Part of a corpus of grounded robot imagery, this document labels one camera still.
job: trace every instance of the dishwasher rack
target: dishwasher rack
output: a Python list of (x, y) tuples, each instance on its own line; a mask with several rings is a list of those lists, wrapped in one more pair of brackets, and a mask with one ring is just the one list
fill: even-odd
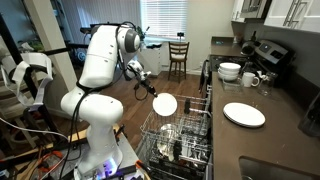
[(174, 95), (177, 110), (160, 116), (152, 110), (141, 126), (139, 158), (156, 179), (203, 179), (212, 153), (211, 90), (206, 99)]

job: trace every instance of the white mug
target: white mug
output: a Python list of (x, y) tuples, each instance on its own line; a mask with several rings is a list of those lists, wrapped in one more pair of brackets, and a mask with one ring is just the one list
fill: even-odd
[(260, 79), (255, 76), (255, 74), (250, 72), (243, 73), (241, 83), (244, 87), (258, 86), (260, 83)]

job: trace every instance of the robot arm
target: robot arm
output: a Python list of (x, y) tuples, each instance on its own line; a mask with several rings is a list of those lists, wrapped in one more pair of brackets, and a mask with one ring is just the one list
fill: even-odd
[(89, 179), (93, 172), (100, 177), (113, 175), (122, 161), (112, 125), (122, 117), (123, 106), (112, 97), (94, 93), (112, 84), (117, 64), (120, 64), (126, 80), (136, 78), (142, 87), (157, 97), (147, 79), (150, 72), (145, 73), (141, 63), (131, 60), (139, 49), (138, 34), (123, 25), (101, 25), (92, 32), (80, 80), (61, 101), (65, 112), (73, 116), (78, 113), (90, 124), (87, 130), (90, 150), (77, 165), (76, 179)]

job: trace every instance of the white cabinet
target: white cabinet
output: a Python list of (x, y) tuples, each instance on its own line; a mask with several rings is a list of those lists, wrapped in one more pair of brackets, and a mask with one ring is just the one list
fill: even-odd
[(320, 32), (320, 1), (273, 0), (264, 25)]
[(137, 59), (144, 65), (144, 71), (151, 71), (151, 75), (157, 76), (161, 72), (160, 49), (142, 49), (137, 52)]
[(231, 21), (244, 22), (245, 18), (240, 18), (243, 2), (244, 0), (234, 1)]

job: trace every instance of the dark countertop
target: dark countertop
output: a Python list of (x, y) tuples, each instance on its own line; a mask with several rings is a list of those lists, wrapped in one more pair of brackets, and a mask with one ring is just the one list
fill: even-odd
[[(214, 179), (241, 180), (241, 156), (320, 175), (320, 141), (297, 128), (304, 111), (282, 89), (274, 89), (273, 99), (258, 94), (255, 87), (243, 88), (241, 93), (224, 91), (216, 72), (212, 84)], [(223, 114), (230, 102), (257, 108), (265, 124), (256, 129), (234, 124)]]
[(233, 43), (230, 37), (212, 37), (211, 54), (220, 56), (242, 56), (241, 45)]

